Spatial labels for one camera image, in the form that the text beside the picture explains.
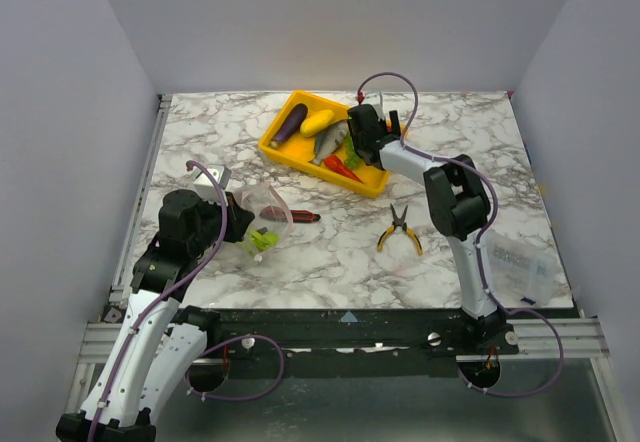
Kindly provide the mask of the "green celery stalk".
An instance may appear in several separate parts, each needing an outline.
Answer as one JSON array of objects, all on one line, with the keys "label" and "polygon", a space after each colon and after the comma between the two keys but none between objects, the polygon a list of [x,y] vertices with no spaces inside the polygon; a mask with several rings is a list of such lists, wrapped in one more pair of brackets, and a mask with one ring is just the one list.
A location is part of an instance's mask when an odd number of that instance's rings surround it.
[{"label": "green celery stalk", "polygon": [[253,230],[249,233],[247,250],[250,254],[261,254],[279,243],[280,237],[275,232],[270,232],[266,228]]}]

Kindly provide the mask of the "dark red apple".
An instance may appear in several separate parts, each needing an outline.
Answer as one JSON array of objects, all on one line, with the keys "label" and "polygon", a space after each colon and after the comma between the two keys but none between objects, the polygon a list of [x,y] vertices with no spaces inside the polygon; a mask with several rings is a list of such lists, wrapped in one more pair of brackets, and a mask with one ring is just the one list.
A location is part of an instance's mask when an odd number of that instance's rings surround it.
[{"label": "dark red apple", "polygon": [[260,211],[260,217],[271,221],[286,222],[287,212],[278,206],[267,206]]}]

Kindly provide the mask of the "clear zip top bag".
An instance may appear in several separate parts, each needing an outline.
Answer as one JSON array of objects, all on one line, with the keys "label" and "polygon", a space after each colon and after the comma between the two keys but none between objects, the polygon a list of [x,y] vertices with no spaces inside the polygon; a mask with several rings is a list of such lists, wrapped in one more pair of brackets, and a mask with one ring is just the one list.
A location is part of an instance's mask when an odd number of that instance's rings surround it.
[{"label": "clear zip top bag", "polygon": [[254,215],[239,246],[253,262],[260,263],[291,234],[292,212],[270,182],[245,185],[233,194],[239,207]]}]

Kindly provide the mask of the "orange carrot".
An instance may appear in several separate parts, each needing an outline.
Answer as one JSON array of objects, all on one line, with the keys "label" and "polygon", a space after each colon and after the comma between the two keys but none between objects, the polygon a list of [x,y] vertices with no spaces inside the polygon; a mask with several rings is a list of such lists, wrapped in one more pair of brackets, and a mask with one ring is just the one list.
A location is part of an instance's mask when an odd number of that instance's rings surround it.
[{"label": "orange carrot", "polygon": [[362,180],[351,169],[349,169],[337,155],[332,154],[326,157],[323,160],[323,163],[329,170],[333,171],[334,173],[337,173],[355,182],[362,183]]}]

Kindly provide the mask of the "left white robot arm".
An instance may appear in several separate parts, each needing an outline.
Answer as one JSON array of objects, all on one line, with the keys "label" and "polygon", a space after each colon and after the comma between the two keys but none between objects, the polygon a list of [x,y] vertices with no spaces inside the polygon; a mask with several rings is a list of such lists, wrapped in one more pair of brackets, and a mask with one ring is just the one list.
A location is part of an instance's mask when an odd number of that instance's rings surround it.
[{"label": "left white robot arm", "polygon": [[232,193],[222,203],[187,189],[163,197],[116,341],[80,409],[61,416],[59,440],[155,439],[159,415],[191,363],[221,347],[219,316],[182,308],[186,290],[222,243],[242,241],[254,218]]}]

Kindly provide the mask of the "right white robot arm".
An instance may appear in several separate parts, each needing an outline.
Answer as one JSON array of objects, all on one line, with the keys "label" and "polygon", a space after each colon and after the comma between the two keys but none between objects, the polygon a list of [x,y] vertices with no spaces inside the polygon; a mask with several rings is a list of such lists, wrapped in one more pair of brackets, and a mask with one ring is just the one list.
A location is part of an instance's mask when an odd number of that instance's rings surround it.
[{"label": "right white robot arm", "polygon": [[480,354],[496,342],[505,316],[493,295],[484,233],[495,207],[481,174],[466,155],[456,158],[422,153],[401,140],[397,114],[387,125],[370,104],[348,110],[348,125],[358,156],[369,166],[400,174],[424,187],[432,224],[452,250],[465,324],[460,341]]}]

